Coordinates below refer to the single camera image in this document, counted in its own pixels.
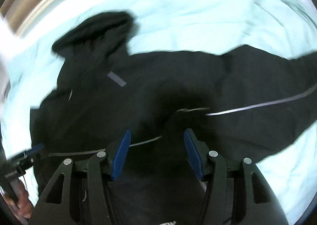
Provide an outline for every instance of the black jacket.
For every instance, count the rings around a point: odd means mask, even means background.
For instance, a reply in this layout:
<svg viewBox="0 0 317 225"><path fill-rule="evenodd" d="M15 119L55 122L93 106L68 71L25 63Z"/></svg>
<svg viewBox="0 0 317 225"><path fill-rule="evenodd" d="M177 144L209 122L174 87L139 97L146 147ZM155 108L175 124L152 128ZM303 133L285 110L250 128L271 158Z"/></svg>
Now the black jacket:
<svg viewBox="0 0 317 225"><path fill-rule="evenodd" d="M317 83L316 53L289 61L243 45L222 56L186 51L129 56L132 22L124 12L102 13L53 44L66 60L57 90L31 111L33 145L42 142L51 153L102 149L129 128L132 143L163 137L131 147L124 174L192 181L182 143L185 128L225 158L258 162L292 144L316 120L317 92L288 103L205 115L305 92ZM109 78L110 72L126 84ZM184 108L208 110L177 111ZM61 161L34 164L39 192ZM199 202L194 198L192 206Z"/></svg>

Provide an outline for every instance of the bed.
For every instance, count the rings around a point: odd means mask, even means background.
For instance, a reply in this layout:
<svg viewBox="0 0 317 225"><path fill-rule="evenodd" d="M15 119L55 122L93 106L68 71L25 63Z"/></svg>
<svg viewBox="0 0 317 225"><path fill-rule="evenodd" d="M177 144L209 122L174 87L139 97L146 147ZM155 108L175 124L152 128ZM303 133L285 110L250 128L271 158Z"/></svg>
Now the bed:
<svg viewBox="0 0 317 225"><path fill-rule="evenodd" d="M248 44L291 59L317 50L317 11L311 0L57 0L23 39L15 39L17 51L23 50L7 65L11 90L1 119L7 158L31 147L30 108L38 108L56 87L64 59L52 53L53 42L88 17L109 10L128 10L135 18L130 54L154 50L223 54ZM289 224L296 223L316 194L316 150L314 123L287 149L257 163ZM36 204L32 169L25 181Z"/></svg>

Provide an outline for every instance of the finger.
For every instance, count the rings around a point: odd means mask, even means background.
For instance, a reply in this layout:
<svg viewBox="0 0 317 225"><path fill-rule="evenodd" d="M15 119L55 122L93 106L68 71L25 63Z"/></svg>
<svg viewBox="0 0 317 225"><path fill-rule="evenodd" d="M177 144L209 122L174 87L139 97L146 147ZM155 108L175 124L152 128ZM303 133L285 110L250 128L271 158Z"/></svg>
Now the finger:
<svg viewBox="0 0 317 225"><path fill-rule="evenodd" d="M19 209L18 214L20 216L23 216L24 218L29 219L31 217L32 211L33 211L33 205L31 203L29 203L24 208Z"/></svg>
<svg viewBox="0 0 317 225"><path fill-rule="evenodd" d="M12 198L7 193L4 194L3 199L7 205L10 205L10 206L15 205L15 202L12 200Z"/></svg>
<svg viewBox="0 0 317 225"><path fill-rule="evenodd" d="M19 179L19 189L25 189L25 186L24 186L24 183L22 182L22 180L21 179Z"/></svg>
<svg viewBox="0 0 317 225"><path fill-rule="evenodd" d="M23 208L24 206L29 204L29 194L27 192L21 192L19 201L17 202L17 206L19 208Z"/></svg>
<svg viewBox="0 0 317 225"><path fill-rule="evenodd" d="M19 214L18 214L18 208L15 206L15 203L13 202L13 200L11 198L9 198L8 196L6 196L6 203L9 207L9 209L12 211L12 213L14 214L14 216L19 219Z"/></svg>

